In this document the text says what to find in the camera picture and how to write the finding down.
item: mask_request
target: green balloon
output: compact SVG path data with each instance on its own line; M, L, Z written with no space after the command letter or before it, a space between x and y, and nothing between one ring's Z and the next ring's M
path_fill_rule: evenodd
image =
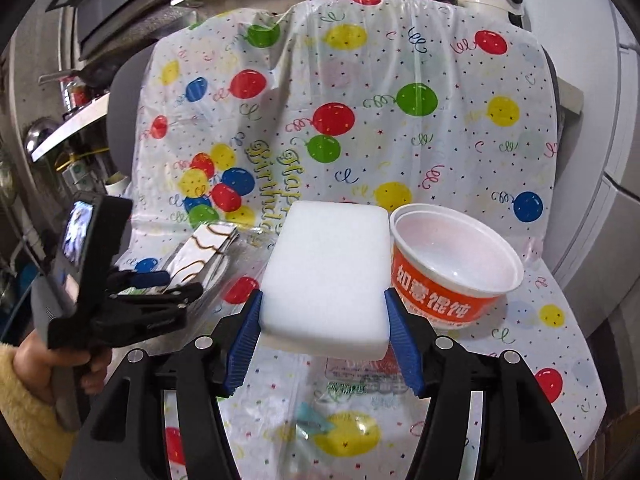
M424 83L411 83L398 91L396 103L405 114L423 117L438 107L438 97Z
M340 156L340 142L335 137L328 135L316 135L306 144L306 149L311 158L328 164L337 160Z
M217 222L218 220L220 220L218 212L206 204L198 204L189 211L189 223L194 229L197 229L200 224Z
M247 43L257 48L273 46L280 38L280 25L276 23L273 28L252 25L249 27L244 38L247 40Z

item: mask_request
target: yellow fuzzy sleeve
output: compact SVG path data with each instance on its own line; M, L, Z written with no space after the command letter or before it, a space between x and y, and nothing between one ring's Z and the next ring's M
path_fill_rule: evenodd
M14 373L15 348L0 344L0 412L47 480L58 480L76 434L63 430L51 406L33 397Z

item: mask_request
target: handheld camera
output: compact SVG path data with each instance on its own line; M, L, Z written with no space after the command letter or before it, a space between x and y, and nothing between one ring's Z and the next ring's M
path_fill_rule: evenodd
M49 349L122 347L183 328L185 306L202 294L193 283L163 294L119 295L131 286L167 285L167 272L120 271L111 265L131 214L131 200L79 192L69 212L55 259L33 283L31 308ZM88 366L55 368L52 388L60 423L78 430L89 398L78 384Z

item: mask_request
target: yellow balloon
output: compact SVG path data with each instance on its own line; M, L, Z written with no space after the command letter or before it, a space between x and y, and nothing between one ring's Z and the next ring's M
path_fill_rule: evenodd
M520 118L520 108L513 99L496 96L489 101L486 114L497 126L513 126Z
M343 23L329 29L322 40L332 48L352 50L367 43L367 31L359 25Z
M184 172L180 182L178 182L178 188L183 195L189 198L203 196L209 191L207 174L197 168L191 168Z
M327 420L334 428L318 433L313 439L322 451L331 456L356 456L371 451L380 441L376 419L361 412L338 412Z
M539 315L540 321L550 328L560 328L564 325L564 312L553 303L542 307Z
M387 182L377 188L373 195L380 207L392 213L401 205L411 202L411 191L402 182Z
M214 144L211 149L211 160L216 171L225 171L236 163L236 154L226 144Z
M169 85L178 79L179 75L180 64L177 59L174 59L162 67L162 75L160 76L160 79L162 80L163 85Z
M236 224L243 224L248 226L255 225L255 213L247 205L241 205L235 211L227 213L225 219L228 222L235 222Z

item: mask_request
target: human hand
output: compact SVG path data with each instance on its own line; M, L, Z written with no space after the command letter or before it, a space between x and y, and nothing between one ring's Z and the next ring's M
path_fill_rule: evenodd
M87 395L99 394L104 388L107 366L111 363L111 349L104 348L91 356L87 350L67 348L49 350L34 330L18 347L14 355L14 372L25 388L35 397L54 403L51 370L55 366L73 367L89 363L91 372L80 379Z

